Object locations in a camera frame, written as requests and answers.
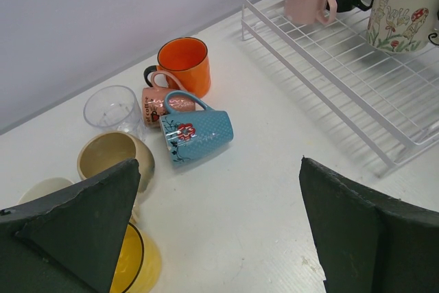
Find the blue mug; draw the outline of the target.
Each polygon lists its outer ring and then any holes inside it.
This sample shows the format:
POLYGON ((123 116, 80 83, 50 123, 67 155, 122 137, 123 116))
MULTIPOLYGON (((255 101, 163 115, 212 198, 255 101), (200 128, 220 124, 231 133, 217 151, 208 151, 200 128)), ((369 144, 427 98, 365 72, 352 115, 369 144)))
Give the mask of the blue mug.
POLYGON ((186 91, 172 91, 165 96, 166 115, 159 119, 171 163, 181 167, 212 155, 233 140, 234 132, 228 113, 215 110, 186 91), (171 98, 185 96, 201 110, 181 111, 170 105, 171 98))

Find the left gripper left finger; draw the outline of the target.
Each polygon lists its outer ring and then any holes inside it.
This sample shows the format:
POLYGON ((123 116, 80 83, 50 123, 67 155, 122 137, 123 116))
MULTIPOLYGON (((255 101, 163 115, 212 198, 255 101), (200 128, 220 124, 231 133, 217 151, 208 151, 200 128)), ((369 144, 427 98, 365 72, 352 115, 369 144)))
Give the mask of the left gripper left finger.
POLYGON ((109 292, 140 178, 127 159, 1 210, 1 291, 109 292))

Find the green inside mug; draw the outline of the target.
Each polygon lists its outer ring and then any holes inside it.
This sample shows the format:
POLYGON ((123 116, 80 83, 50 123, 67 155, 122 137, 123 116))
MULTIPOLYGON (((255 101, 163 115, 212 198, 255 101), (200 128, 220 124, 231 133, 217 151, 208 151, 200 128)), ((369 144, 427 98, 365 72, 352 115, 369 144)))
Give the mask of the green inside mug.
POLYGON ((438 0, 374 0, 366 40, 375 49, 398 54, 438 45, 438 0))

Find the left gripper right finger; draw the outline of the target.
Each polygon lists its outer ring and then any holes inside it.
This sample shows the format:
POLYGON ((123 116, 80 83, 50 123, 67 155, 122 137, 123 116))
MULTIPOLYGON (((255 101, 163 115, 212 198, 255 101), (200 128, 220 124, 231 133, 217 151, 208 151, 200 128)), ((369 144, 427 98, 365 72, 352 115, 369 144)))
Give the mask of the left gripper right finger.
POLYGON ((326 292, 437 292, 438 213, 302 158, 300 189, 326 292))

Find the yellow mug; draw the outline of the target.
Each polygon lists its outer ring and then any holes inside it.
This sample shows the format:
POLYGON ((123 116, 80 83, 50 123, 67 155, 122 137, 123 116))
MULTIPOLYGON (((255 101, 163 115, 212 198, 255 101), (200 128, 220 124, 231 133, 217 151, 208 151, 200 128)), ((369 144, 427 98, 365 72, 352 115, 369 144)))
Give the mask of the yellow mug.
POLYGON ((161 270, 161 254, 155 241, 129 222, 110 292, 150 292, 157 284, 161 270))

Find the beige mug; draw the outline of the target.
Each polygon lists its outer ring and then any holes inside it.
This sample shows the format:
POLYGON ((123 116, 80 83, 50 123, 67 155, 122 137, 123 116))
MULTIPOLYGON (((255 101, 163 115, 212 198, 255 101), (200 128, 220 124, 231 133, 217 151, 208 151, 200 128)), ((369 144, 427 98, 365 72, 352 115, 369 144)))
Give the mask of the beige mug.
POLYGON ((110 131, 93 137, 78 155, 77 171, 85 180, 126 159, 136 159, 139 163, 141 177, 137 196, 144 200, 148 185, 153 181, 156 164, 146 144, 131 134, 110 131))

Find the clear plastic cup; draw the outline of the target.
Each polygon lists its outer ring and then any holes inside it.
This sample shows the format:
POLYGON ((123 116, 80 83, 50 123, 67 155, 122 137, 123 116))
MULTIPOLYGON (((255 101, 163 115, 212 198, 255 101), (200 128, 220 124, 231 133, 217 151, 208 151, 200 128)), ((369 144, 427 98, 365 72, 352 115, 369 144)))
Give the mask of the clear plastic cup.
POLYGON ((102 132, 117 130, 144 141, 147 130, 134 91, 123 85, 104 87, 86 101, 83 117, 90 126, 102 132))

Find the pink patterned mug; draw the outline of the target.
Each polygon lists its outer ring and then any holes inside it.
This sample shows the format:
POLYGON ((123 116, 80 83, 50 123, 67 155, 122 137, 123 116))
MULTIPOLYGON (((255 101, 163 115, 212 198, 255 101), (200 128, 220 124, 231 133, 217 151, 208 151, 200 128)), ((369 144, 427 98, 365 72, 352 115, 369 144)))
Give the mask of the pink patterned mug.
MULTIPOLYGON (((143 74, 145 81, 148 85, 147 88, 143 89, 142 92, 142 113, 143 121, 147 128, 159 127, 159 119, 162 115, 168 113, 165 108, 164 102, 165 97, 172 91, 181 90, 186 91, 186 88, 181 84, 180 80, 168 71, 144 71, 143 74), (155 77, 159 74, 164 75, 169 78, 172 82, 177 84, 176 89, 171 89, 169 87, 159 86, 155 82, 155 77)), ((179 110, 183 112, 195 110, 195 102, 185 96, 175 96, 169 100, 169 105, 174 110, 179 110)))

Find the orange mug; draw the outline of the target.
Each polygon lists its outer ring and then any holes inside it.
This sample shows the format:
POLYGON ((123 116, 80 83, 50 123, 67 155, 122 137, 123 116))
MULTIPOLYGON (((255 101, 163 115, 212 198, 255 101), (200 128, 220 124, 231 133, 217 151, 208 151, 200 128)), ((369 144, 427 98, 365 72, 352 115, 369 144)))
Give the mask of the orange mug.
POLYGON ((157 65, 143 72, 148 86, 152 87, 151 74, 156 71, 172 73, 186 90, 204 97, 211 87, 210 64, 206 44, 197 38, 177 38, 164 44, 157 54, 157 65))

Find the clear dish rack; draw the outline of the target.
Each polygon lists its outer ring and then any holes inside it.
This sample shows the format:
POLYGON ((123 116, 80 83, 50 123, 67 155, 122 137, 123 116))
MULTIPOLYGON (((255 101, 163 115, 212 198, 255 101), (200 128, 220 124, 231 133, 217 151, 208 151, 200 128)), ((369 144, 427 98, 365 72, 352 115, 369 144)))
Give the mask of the clear dish rack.
POLYGON ((329 107, 333 130, 350 128, 368 155, 392 169, 438 144, 438 48, 388 54, 366 41, 355 9, 330 25, 296 25, 285 0, 242 0, 242 37, 258 40, 329 107))

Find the white light-blue mug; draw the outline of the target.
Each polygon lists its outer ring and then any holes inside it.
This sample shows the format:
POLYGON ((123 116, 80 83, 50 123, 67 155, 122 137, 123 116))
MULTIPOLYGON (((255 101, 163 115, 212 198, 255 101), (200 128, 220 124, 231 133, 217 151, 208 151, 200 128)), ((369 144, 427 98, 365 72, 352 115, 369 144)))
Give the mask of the white light-blue mug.
MULTIPOLYGON (((73 183, 66 178, 56 177, 56 178, 48 178, 46 180, 40 181, 35 184, 32 188, 26 191, 17 202, 17 204, 25 204, 27 202, 31 202, 33 200, 37 200, 39 198, 45 197, 49 194, 52 194, 56 191, 60 191, 65 188, 69 188, 70 186, 84 186, 84 181, 80 181, 78 183, 73 183)), ((115 205, 111 202, 111 200, 107 198, 94 198, 93 205, 97 206, 98 202, 100 202, 101 208, 99 212, 95 212, 95 217, 98 215, 106 216, 107 218, 113 218, 118 214, 118 210, 115 208, 115 205)))

